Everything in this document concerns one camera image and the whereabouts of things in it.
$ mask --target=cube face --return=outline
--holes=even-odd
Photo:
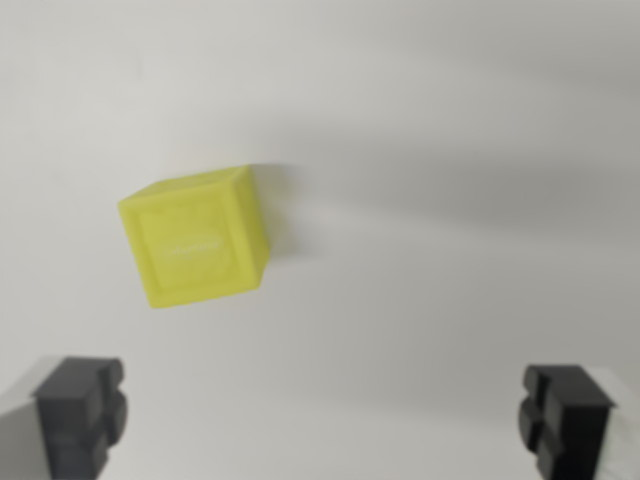
[[[259,286],[269,247],[249,167],[158,182],[119,208],[152,307]]]

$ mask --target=white backdrop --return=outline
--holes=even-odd
[[[105,480],[538,478],[530,362],[640,386],[640,3],[0,0],[0,387],[119,356]],[[260,290],[151,310],[116,202],[257,168]]]

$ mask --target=white surface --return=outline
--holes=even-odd
[[[611,371],[590,368],[588,373],[615,403],[609,412],[595,480],[640,478],[640,403],[638,396]]]
[[[534,479],[529,362],[640,354],[640,4],[0,2],[0,387],[120,356],[105,480]],[[115,203],[264,163],[259,291],[150,310]]]

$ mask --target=yellow cube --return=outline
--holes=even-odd
[[[251,167],[154,183],[118,208],[152,307],[260,285],[269,245]]]

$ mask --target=translucent yellow block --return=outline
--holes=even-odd
[[[269,245],[251,167],[154,183],[118,207],[152,307],[260,285]]]

